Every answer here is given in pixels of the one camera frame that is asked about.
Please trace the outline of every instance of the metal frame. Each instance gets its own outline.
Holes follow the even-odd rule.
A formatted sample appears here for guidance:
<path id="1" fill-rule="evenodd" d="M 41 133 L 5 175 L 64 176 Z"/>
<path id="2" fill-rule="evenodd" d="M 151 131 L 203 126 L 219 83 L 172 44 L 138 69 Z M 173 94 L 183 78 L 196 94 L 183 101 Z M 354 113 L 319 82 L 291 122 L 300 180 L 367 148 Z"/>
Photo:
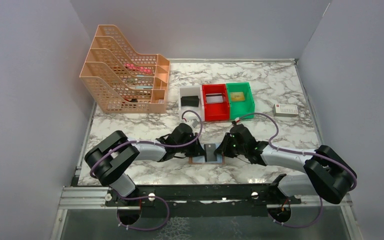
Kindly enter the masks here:
<path id="1" fill-rule="evenodd" d="M 301 84 L 301 88 L 307 101 L 309 111 L 314 123 L 314 129 L 320 144 L 323 144 L 322 134 L 318 127 L 318 121 L 316 113 L 313 109 L 312 103 L 309 99 L 307 91 L 301 80 L 297 60 L 296 59 L 170 59 L 172 63 L 240 63 L 240 62 L 282 62 L 282 63 L 293 63 L 295 70 Z M 91 132 L 91 127 L 93 123 L 93 117 L 97 108 L 96 102 L 93 104 L 92 110 L 90 112 L 89 121 L 86 129 L 86 133 L 83 139 L 83 144 L 81 146 L 81 151 L 77 161 L 75 176 L 80 175 L 80 170 L 82 168 L 83 156 L 85 154 L 89 135 Z M 105 206 L 105 195 L 107 194 L 108 187 L 64 187 L 62 189 L 61 198 L 58 205 L 58 211 L 56 214 L 54 226 L 52 229 L 51 239 L 59 240 L 62 236 L 67 212 L 71 209 L 123 209 L 123 210 L 140 210 L 138 206 Z M 315 207 L 320 205 L 319 197 L 317 196 L 302 196 L 301 204 L 294 204 L 294 208 L 301 207 Z M 331 204 L 326 201 L 323 201 L 323 206 L 339 206 L 341 207 L 342 214 L 344 217 L 344 222 L 347 226 L 349 235 L 353 240 L 362 240 L 362 235 L 357 224 L 357 221 L 354 217 L 352 210 L 353 202 L 349 194 L 347 194 L 343 201 L 340 204 Z M 268 204 L 268 208 L 276 208 L 280 205 L 277 204 Z"/>

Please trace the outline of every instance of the orange plastic organizer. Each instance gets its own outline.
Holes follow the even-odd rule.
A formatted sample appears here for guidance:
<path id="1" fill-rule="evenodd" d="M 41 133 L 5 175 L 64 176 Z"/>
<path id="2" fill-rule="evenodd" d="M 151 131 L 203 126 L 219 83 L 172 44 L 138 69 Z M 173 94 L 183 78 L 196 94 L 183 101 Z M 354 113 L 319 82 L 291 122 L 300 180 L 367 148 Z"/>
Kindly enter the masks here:
<path id="1" fill-rule="evenodd" d="M 116 26 L 99 25 L 80 78 L 105 113 L 163 114 L 169 72 L 165 57 L 139 54 Z"/>

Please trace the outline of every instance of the yellow object in green bin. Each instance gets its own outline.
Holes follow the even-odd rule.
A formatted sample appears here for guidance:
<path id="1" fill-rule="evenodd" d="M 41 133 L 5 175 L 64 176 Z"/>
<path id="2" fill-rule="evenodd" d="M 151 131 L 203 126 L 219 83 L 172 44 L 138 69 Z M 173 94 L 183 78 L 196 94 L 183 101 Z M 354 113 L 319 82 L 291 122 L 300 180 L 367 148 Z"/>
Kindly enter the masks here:
<path id="1" fill-rule="evenodd" d="M 245 101 L 244 93 L 241 92 L 241 91 L 231 92 L 230 93 L 230 100 L 232 102 L 242 102 L 242 101 Z"/>

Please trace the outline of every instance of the table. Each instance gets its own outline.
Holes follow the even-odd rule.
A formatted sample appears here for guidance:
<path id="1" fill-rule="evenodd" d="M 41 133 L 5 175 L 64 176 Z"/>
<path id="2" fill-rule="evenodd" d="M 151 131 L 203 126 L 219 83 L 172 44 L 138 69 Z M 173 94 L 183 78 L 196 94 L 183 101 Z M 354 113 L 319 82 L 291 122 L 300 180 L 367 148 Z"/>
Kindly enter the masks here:
<path id="1" fill-rule="evenodd" d="M 314 149 L 319 145 L 312 116 L 306 103 L 295 64 L 290 62 L 192 62 L 170 66 L 167 113 L 106 114 L 96 107 L 85 153 L 116 130 L 134 139 L 153 140 L 171 133 L 180 123 L 178 87 L 202 84 L 249 82 L 255 111 L 273 115 L 275 103 L 298 105 L 296 117 L 275 117 L 280 133 L 273 141 L 279 146 Z M 276 129 L 268 120 L 255 117 L 242 123 L 258 141 L 267 141 Z M 200 142 L 220 143 L 230 122 L 205 122 Z M 279 174 L 299 174 L 278 166 L 249 164 L 244 157 L 225 158 L 225 165 L 189 164 L 187 159 L 165 162 L 134 161 L 126 174 L 138 185 L 270 183 Z M 81 164 L 79 186 L 100 186 Z"/>

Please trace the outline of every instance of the robotic arm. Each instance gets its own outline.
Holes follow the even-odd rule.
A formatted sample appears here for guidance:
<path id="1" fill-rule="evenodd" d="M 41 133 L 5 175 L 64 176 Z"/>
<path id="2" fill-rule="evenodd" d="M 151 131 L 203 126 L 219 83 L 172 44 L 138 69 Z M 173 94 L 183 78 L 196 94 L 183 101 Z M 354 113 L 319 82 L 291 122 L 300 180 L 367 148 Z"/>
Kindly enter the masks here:
<path id="1" fill-rule="evenodd" d="M 184 153 L 186 157 L 204 156 L 206 153 L 198 139 L 185 145 L 197 136 L 186 123 L 180 123 L 171 134 L 147 143 L 129 139 L 118 130 L 91 149 L 84 159 L 94 173 L 91 176 L 98 178 L 103 186 L 110 186 L 122 197 L 127 197 L 136 189 L 134 182 L 125 174 L 133 161 L 164 162 L 176 153 Z M 229 158 L 244 155 L 251 164 L 280 166 L 304 173 L 281 175 L 275 180 L 273 186 L 277 188 L 277 194 L 285 197 L 319 195 L 332 204 L 339 204 L 354 184 L 350 172 L 356 178 L 355 172 L 328 146 L 305 150 L 274 147 L 270 142 L 256 141 L 245 126 L 236 122 L 224 135 L 214 154 Z M 323 156 L 335 162 L 327 161 Z"/>

